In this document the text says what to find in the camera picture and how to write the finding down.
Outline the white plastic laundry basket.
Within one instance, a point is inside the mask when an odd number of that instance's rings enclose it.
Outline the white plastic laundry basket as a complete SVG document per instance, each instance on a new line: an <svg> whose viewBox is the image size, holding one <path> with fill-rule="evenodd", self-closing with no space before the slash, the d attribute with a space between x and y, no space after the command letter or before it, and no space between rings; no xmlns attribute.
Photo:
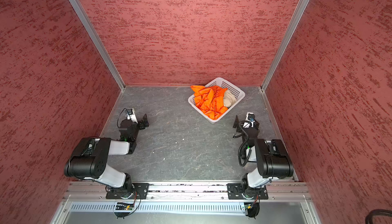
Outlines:
<svg viewBox="0 0 392 224"><path fill-rule="evenodd" d="M194 94L191 95L188 99L189 104L197 111L199 112L205 119L207 119L210 123L215 124L218 122L220 119L222 119L229 111L231 111L246 95L245 93L229 81L223 79L223 78L216 78L209 82L205 87L212 87L212 86L220 86L221 88L227 88L228 90L231 91L231 93L237 98L237 102L228 108L228 110L217 120L212 120L208 118L206 115L204 115L196 106L195 106L195 100L194 100Z"/></svg>

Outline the orange shorts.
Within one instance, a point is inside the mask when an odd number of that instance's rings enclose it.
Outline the orange shorts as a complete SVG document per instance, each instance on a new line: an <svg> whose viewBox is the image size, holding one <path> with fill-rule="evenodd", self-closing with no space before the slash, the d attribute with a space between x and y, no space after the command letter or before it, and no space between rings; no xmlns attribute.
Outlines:
<svg viewBox="0 0 392 224"><path fill-rule="evenodd" d="M227 110L224 105L224 95L227 88L220 86L191 86L194 92L195 106L208 118L219 119Z"/></svg>

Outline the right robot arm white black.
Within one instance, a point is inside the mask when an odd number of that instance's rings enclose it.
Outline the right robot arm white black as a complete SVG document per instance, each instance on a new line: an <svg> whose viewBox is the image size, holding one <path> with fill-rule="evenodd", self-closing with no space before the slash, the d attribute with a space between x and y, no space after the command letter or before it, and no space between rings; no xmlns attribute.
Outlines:
<svg viewBox="0 0 392 224"><path fill-rule="evenodd" d="M241 138L237 153L239 165L256 163L256 168L246 173L240 184L229 184L230 199L267 199L266 185L274 180L291 178L294 175L293 163L282 140L265 140L258 137L259 122L254 113L247 113L246 119L235 118L234 138Z"/></svg>

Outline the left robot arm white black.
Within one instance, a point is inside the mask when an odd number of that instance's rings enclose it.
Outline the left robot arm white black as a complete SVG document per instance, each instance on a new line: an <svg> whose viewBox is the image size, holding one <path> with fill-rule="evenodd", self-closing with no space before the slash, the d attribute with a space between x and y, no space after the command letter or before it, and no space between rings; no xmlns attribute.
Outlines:
<svg viewBox="0 0 392 224"><path fill-rule="evenodd" d="M118 127L120 140L108 137L82 138L64 167L64 175L78 180L98 182L105 185L109 193L122 199L135 197L137 190L129 174L117 171L109 166L107 161L109 156L133 154L139 131L148 127L146 114L142 120L137 120L134 110L127 111L126 118Z"/></svg>

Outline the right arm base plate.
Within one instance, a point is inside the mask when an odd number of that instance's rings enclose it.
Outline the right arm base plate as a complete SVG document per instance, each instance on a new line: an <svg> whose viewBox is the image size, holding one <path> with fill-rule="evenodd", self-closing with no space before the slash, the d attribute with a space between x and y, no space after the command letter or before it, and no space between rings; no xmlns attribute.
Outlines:
<svg viewBox="0 0 392 224"><path fill-rule="evenodd" d="M240 199L246 201L268 199L268 193L265 186L261 188L251 188L245 184L229 183L227 184L227 191L229 199Z"/></svg>

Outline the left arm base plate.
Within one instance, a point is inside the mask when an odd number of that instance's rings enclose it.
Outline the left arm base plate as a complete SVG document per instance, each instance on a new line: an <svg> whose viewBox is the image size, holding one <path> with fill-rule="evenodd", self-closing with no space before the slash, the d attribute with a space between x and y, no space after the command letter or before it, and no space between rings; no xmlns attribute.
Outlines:
<svg viewBox="0 0 392 224"><path fill-rule="evenodd" d="M146 199L148 195L149 183L133 183L131 190L121 188L106 187L106 199L120 199L130 201L132 199Z"/></svg>

